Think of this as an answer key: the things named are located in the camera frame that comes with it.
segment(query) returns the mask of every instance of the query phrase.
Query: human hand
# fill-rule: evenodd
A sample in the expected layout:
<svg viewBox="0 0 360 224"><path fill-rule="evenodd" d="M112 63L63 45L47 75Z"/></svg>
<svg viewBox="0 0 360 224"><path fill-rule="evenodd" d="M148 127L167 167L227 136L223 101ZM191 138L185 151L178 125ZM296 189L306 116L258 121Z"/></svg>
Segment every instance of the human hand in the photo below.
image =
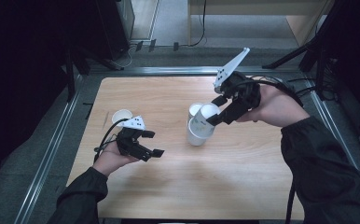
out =
<svg viewBox="0 0 360 224"><path fill-rule="evenodd" d="M116 142L109 143L102 151L101 156L92 165L92 167L100 173L110 176L118 168L132 162L139 161L133 156L122 156L119 153Z"/></svg>
<svg viewBox="0 0 360 224"><path fill-rule="evenodd" d="M259 106L236 121L262 120L273 126L285 127L310 116L293 98L273 86L261 85L260 92Z"/></svg>

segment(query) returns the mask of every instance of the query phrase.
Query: aluminum rail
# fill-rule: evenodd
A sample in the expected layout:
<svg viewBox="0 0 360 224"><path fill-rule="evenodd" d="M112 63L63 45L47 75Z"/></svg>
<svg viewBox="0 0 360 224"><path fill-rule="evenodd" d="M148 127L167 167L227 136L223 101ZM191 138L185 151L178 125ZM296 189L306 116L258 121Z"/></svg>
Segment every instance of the aluminum rail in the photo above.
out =
<svg viewBox="0 0 360 224"><path fill-rule="evenodd" d="M81 75L78 75L76 78L76 87L78 87L77 89L80 89L83 83L84 83L83 77ZM63 133L66 130L69 119L71 118L73 111L75 109L78 96L79 96L79 91L76 91L72 100L69 103L67 103L62 113L61 119L55 129L54 134L52 135L52 138L49 142L43 160L40 162L40 166L37 169L32 184L29 186L27 190L21 209L14 221L14 223L16 224L28 223L29 217L32 214L32 211L35 207L37 198L40 194L41 189L43 188L44 182L46 181L51 164L55 158L55 154L62 140Z"/></svg>
<svg viewBox="0 0 360 224"><path fill-rule="evenodd" d="M311 78L308 74L304 74L306 78ZM307 87L314 86L314 83L312 81L306 81ZM351 165L353 165L357 170L359 169L357 167L357 163L354 161L354 158L352 156L352 153L350 152L345 140L342 137L342 134L340 133L337 124L333 120L331 113L329 112L329 109L325 102L321 101L319 96L315 91L311 91L311 98L313 99L314 105L316 106L320 117L323 120L323 123L327 127L329 131L331 131L335 138L339 141L339 143L342 145Z"/></svg>
<svg viewBox="0 0 360 224"><path fill-rule="evenodd" d="M123 77L123 76L135 76L135 77L146 77L146 76L216 76L217 71L222 66L180 66L180 67L134 67L125 68L121 71L108 71L107 68L102 67L96 69L93 74L109 75L110 77ZM283 66L277 69L263 69L261 66L238 66L236 71L244 73L300 73L297 66Z"/></svg>

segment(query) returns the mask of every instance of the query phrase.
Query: black curtain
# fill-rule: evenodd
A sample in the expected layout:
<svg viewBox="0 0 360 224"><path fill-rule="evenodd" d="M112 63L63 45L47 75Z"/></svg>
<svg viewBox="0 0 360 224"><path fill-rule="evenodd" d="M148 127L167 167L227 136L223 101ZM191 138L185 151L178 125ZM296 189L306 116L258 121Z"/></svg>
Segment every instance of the black curtain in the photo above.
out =
<svg viewBox="0 0 360 224"><path fill-rule="evenodd" d="M346 85L357 101L357 104L351 102L349 93L339 95L339 101L360 132L360 0L346 2L346 8L333 27L333 37L326 45L330 56L338 60L335 64L337 79Z"/></svg>
<svg viewBox="0 0 360 224"><path fill-rule="evenodd" d="M63 29L46 14L56 6L43 4L0 0L0 165L32 135L67 84Z"/></svg>

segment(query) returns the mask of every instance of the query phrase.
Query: wooden tabletop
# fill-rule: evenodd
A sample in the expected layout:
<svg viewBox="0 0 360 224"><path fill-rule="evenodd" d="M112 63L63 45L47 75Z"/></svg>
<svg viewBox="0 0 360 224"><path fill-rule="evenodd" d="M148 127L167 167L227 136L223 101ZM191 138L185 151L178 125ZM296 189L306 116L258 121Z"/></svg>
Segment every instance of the wooden tabletop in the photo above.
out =
<svg viewBox="0 0 360 224"><path fill-rule="evenodd" d="M211 102L214 77L109 77L102 81L68 179L92 166L94 151L120 109L141 115L155 137L140 144L162 158L110 175L99 217L285 219L292 175L280 129L263 122L221 123L201 147L187 141L188 108ZM296 196L292 218L303 219Z"/></svg>

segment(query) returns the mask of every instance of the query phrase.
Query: white paper cup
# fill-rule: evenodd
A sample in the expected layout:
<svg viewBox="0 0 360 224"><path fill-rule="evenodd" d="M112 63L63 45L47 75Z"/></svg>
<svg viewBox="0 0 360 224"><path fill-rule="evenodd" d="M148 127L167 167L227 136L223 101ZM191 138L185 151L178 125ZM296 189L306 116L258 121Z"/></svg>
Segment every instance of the white paper cup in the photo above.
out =
<svg viewBox="0 0 360 224"><path fill-rule="evenodd" d="M212 115L219 114L220 108L212 103L204 104L189 123L190 130L199 137L208 138L212 136L215 126L206 120Z"/></svg>
<svg viewBox="0 0 360 224"><path fill-rule="evenodd" d="M203 105L202 103L195 103L195 104L192 104L189 107L189 109L188 109L188 121L190 121L192 118L194 118L194 116L201 109L202 105Z"/></svg>
<svg viewBox="0 0 360 224"><path fill-rule="evenodd" d="M189 124L191 123L191 121L193 119L194 118L192 118L188 122L188 125L187 125L187 140L192 146L198 147L198 146L203 145L206 142L206 140L208 139L208 137L199 137L191 131Z"/></svg>
<svg viewBox="0 0 360 224"><path fill-rule="evenodd" d="M111 121L116 123L117 121L121 119L131 119L132 118L132 112L127 109L120 109L116 113L114 113L113 117L111 118Z"/></svg>

